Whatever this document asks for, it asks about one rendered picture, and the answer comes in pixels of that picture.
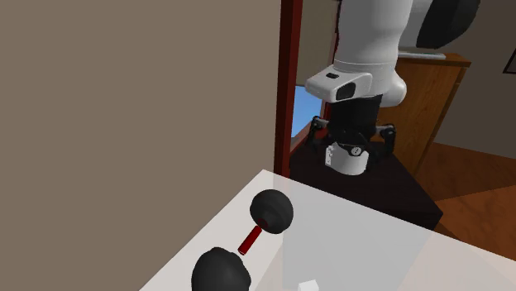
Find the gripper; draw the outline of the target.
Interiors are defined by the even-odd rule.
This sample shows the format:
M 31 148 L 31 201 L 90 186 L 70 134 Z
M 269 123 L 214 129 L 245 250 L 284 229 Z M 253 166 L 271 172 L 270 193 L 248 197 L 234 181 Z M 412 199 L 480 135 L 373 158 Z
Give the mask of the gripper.
M 342 144 L 365 145 L 369 154 L 367 168 L 373 168 L 382 159 L 394 153 L 396 128 L 394 124 L 376 126 L 382 96 L 372 98 L 356 98 L 331 105 L 330 119 L 314 116 L 310 122 L 304 145 L 313 152 L 320 146 L 327 147 L 334 141 Z M 319 131 L 325 131 L 317 138 Z M 384 143 L 376 147 L 370 138 L 379 135 Z

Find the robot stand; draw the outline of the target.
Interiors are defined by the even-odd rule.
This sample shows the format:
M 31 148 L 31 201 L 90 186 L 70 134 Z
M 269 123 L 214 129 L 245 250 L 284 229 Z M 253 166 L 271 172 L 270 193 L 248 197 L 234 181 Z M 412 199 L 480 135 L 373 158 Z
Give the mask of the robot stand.
M 324 149 L 301 145 L 290 156 L 292 180 L 434 230 L 443 211 L 395 155 L 380 159 L 357 176 L 340 174 L 324 164 Z

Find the brown wooden cabinet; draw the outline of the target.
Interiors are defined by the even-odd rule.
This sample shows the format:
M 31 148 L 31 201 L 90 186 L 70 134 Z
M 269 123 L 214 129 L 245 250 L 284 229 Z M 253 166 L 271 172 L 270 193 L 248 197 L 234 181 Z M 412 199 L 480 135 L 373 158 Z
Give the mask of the brown wooden cabinet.
M 401 57 L 396 72 L 407 84 L 404 100 L 382 107 L 377 121 L 397 130 L 394 155 L 415 175 L 442 124 L 471 61 L 446 53 L 443 60 Z

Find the red framed window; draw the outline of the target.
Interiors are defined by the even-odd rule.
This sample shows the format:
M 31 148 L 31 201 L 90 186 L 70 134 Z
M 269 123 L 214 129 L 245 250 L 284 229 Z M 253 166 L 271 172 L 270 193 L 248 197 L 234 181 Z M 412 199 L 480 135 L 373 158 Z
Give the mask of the red framed window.
M 307 76 L 333 61 L 337 12 L 338 0 L 280 0 L 274 172 L 284 177 L 289 176 L 297 74 Z

